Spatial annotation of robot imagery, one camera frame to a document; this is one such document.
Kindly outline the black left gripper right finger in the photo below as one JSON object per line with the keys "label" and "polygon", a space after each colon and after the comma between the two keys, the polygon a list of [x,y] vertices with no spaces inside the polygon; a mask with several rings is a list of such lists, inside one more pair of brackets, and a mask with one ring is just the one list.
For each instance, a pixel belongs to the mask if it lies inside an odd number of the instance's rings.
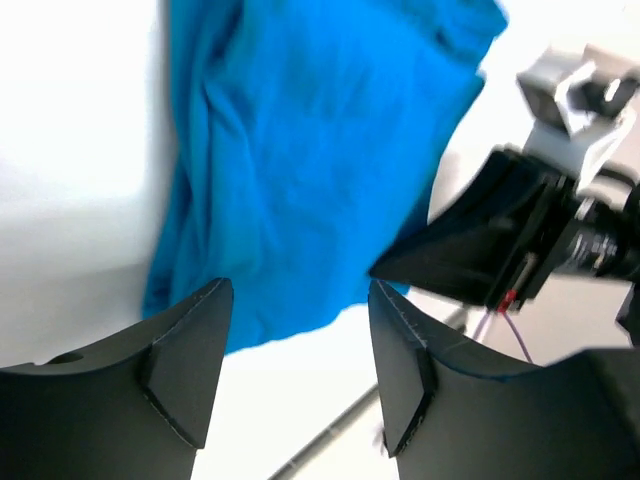
{"label": "black left gripper right finger", "polygon": [[386,447],[403,479],[635,479],[639,353],[539,367],[496,352],[373,282]]}

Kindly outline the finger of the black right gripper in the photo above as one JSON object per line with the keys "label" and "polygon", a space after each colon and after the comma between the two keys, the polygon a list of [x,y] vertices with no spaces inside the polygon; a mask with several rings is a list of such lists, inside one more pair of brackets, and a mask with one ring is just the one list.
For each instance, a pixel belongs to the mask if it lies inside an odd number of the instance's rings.
{"label": "finger of the black right gripper", "polygon": [[454,203],[397,241],[370,274],[496,308],[523,272],[551,206],[569,188],[567,175],[539,159],[495,149]]}

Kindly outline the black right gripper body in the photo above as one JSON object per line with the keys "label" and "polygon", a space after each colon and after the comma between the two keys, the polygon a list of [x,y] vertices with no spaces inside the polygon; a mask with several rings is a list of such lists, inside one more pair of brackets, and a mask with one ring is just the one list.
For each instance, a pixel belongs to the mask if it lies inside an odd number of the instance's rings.
{"label": "black right gripper body", "polygon": [[629,188],[624,207],[594,195],[562,192],[534,238],[532,269],[519,286],[519,302],[535,298],[550,275],[639,282],[639,182],[624,169],[598,178]]}

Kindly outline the blue t shirt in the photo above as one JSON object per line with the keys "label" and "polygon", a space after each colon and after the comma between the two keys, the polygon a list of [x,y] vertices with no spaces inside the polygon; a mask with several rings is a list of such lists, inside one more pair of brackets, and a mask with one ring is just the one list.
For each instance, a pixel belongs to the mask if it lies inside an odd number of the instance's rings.
{"label": "blue t shirt", "polygon": [[235,352],[364,302],[506,25],[493,1],[171,2],[178,155],[143,317],[227,278]]}

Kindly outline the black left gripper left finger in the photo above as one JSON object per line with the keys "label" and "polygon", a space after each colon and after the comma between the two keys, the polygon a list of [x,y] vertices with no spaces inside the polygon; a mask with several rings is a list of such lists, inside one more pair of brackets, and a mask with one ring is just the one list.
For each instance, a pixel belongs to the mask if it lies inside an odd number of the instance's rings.
{"label": "black left gripper left finger", "polygon": [[206,443],[233,303],[226,279],[43,365],[1,372],[5,479],[187,479]]}

